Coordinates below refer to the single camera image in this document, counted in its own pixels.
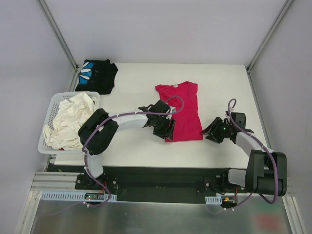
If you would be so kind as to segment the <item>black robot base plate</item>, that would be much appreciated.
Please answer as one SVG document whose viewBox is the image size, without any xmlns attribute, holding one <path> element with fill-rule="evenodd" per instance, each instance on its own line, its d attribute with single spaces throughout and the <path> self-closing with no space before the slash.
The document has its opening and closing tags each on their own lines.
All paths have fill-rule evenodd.
<svg viewBox="0 0 312 234">
<path fill-rule="evenodd" d="M 239 185 L 225 183 L 221 168 L 156 168 L 105 166 L 94 182 L 86 172 L 75 189 L 99 191 L 106 186 L 118 201 L 204 204 L 208 196 L 241 193 Z"/>
</svg>

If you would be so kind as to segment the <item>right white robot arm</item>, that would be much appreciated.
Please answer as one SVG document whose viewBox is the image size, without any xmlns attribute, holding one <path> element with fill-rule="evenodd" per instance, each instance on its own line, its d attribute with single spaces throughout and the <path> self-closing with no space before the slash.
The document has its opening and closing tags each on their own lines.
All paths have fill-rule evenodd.
<svg viewBox="0 0 312 234">
<path fill-rule="evenodd" d="M 246 169 L 225 168 L 219 180 L 224 192 L 241 186 L 249 193 L 284 196 L 287 191 L 287 158 L 284 153 L 265 147 L 255 139 L 254 132 L 246 128 L 244 113 L 226 112 L 226 118 L 215 120 L 201 131 L 206 139 L 222 143 L 229 139 L 248 156 Z"/>
</svg>

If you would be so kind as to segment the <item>pink t shirt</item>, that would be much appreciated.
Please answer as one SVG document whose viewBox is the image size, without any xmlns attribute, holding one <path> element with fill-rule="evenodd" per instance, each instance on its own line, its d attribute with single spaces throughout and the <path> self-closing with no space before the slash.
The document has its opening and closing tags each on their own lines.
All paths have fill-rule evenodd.
<svg viewBox="0 0 312 234">
<path fill-rule="evenodd" d="M 155 89 L 160 99 L 167 101 L 169 106 L 176 107 L 177 110 L 183 108 L 173 115 L 173 142 L 202 140 L 202 125 L 198 115 L 198 84 L 185 81 L 177 85 L 157 85 Z"/>
</svg>

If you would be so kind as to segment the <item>black t shirt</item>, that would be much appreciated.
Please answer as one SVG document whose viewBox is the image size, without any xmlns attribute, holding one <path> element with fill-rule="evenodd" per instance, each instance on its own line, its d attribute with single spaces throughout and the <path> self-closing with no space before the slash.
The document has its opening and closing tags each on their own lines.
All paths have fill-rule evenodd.
<svg viewBox="0 0 312 234">
<path fill-rule="evenodd" d="M 109 95 L 115 86 L 115 77 L 118 68 L 107 60 L 86 59 L 78 74 L 76 92 L 97 92 L 100 95 Z"/>
</svg>

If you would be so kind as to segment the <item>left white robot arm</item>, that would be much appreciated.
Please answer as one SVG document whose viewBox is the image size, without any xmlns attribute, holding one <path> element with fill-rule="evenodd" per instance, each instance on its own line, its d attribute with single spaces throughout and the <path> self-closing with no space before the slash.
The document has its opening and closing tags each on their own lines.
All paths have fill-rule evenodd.
<svg viewBox="0 0 312 234">
<path fill-rule="evenodd" d="M 78 136 L 85 154 L 86 184 L 93 190 L 103 184 L 103 152 L 110 145 L 117 132 L 133 128 L 152 127 L 153 135 L 173 141 L 176 120 L 171 107 L 162 100 L 156 104 L 138 107 L 127 112 L 112 114 L 97 109 L 78 130 Z"/>
</svg>

